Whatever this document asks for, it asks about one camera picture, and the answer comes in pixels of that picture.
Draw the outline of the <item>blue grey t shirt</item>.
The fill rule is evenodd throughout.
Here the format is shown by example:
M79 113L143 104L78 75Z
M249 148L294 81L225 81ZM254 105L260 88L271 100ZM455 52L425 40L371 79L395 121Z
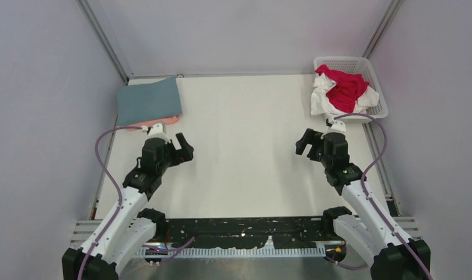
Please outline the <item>blue grey t shirt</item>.
M182 114L176 78L154 83L128 85L116 91L117 125L133 125Z

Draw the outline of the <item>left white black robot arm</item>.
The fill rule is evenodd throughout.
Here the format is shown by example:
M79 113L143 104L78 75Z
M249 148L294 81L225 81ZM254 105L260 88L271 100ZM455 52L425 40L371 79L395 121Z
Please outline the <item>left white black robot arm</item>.
M118 188L113 208L78 249L68 248L62 256L64 279L118 279L145 243L166 237L166 224L146 204L168 168L194 157L194 148L184 135L177 133L176 138L180 149L164 132L150 132L136 166Z

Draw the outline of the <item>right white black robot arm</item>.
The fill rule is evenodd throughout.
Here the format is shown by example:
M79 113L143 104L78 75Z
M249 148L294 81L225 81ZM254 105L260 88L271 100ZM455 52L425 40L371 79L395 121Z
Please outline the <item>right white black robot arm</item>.
M350 205L323 212L326 238L345 240L366 262L372 279L433 278L429 246L411 237L380 204L365 173L350 161L343 133L308 128L295 146L298 155L310 146L307 158L323 165L329 185Z

